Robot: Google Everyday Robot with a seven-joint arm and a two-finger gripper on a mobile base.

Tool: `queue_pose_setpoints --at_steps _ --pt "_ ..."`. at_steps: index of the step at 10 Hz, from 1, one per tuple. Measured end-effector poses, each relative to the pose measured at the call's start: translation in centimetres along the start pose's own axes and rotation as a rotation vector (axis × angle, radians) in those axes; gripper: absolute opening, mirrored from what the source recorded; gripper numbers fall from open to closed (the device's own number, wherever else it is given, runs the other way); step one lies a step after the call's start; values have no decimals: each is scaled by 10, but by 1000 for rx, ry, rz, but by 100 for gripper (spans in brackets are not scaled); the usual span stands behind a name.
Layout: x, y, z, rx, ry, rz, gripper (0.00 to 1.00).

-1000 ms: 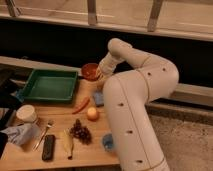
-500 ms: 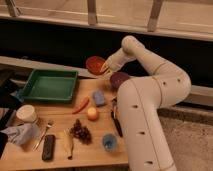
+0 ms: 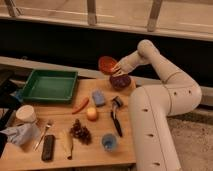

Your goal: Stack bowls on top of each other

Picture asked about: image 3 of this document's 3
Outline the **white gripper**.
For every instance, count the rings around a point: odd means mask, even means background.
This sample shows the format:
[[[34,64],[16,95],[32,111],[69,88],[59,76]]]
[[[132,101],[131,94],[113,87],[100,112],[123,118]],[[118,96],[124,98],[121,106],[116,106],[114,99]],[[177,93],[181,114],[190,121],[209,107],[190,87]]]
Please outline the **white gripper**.
[[[140,64],[140,56],[136,53],[123,57],[112,68],[113,76],[120,76],[132,72]]]

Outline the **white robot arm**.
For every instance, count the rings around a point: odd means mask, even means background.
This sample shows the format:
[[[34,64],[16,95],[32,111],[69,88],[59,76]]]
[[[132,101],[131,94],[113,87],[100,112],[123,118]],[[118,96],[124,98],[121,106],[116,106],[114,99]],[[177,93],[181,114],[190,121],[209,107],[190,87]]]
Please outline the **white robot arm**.
[[[194,110],[201,102],[201,88],[149,40],[140,41],[137,50],[122,58],[113,71],[121,76],[147,64],[152,65],[161,82],[143,85],[130,95],[137,171],[183,171],[167,118]]]

